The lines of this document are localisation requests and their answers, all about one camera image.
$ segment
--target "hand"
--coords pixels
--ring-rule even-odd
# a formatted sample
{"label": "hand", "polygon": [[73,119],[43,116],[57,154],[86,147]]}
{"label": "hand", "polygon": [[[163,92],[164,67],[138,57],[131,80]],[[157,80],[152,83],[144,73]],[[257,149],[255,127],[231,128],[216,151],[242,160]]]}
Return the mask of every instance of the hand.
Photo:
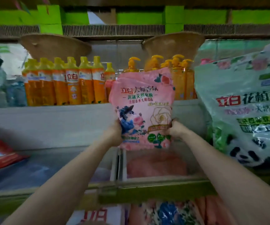
{"label": "hand", "polygon": [[122,143],[121,125],[119,120],[116,120],[109,128],[104,131],[103,139],[105,139],[110,147],[117,147]]}
{"label": "hand", "polygon": [[166,130],[166,134],[171,135],[173,138],[180,139],[186,130],[188,129],[175,118],[172,121],[172,127]]}

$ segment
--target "green sticker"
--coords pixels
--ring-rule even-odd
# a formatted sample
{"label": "green sticker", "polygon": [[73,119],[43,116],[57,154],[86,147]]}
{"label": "green sticker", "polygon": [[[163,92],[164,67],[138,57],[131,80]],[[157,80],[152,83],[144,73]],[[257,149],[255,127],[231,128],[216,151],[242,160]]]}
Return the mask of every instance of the green sticker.
{"label": "green sticker", "polygon": [[148,142],[152,143],[155,139],[156,139],[155,134],[152,133],[152,134],[148,135]]}
{"label": "green sticker", "polygon": [[163,140],[165,140],[165,136],[161,135],[160,133],[157,134],[157,139],[162,142]]}

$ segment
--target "floral package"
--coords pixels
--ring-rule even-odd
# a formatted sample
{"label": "floral package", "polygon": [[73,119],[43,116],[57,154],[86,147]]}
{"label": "floral package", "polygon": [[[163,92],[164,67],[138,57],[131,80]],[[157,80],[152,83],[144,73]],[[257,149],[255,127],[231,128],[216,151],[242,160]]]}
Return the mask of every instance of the floral package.
{"label": "floral package", "polygon": [[170,136],[164,130],[171,124],[175,91],[168,68],[122,73],[106,86],[111,87],[109,101],[122,127],[121,148],[169,147]]}
{"label": "floral package", "polygon": [[195,68],[213,145],[244,166],[270,169],[270,51]]}

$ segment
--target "white rose illustration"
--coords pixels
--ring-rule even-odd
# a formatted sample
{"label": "white rose illustration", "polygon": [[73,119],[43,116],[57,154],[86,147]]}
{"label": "white rose illustration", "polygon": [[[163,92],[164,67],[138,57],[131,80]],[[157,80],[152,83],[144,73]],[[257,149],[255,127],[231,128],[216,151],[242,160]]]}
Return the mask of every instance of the white rose illustration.
{"label": "white rose illustration", "polygon": [[164,107],[157,107],[151,117],[152,125],[169,125],[171,122],[171,110]]}

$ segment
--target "laundry soap powder bag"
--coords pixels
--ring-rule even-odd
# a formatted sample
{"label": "laundry soap powder bag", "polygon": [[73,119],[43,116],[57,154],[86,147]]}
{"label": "laundry soap powder bag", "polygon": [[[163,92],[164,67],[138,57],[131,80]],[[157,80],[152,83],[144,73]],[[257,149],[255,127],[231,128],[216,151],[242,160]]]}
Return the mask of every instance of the laundry soap powder bag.
{"label": "laundry soap powder bag", "polygon": [[244,166],[270,169],[270,52],[195,67],[213,145]]}
{"label": "laundry soap powder bag", "polygon": [[109,102],[121,123],[121,148],[140,150],[167,148],[170,135],[172,103],[175,96],[170,70],[162,68],[149,72],[125,72],[111,87]]}

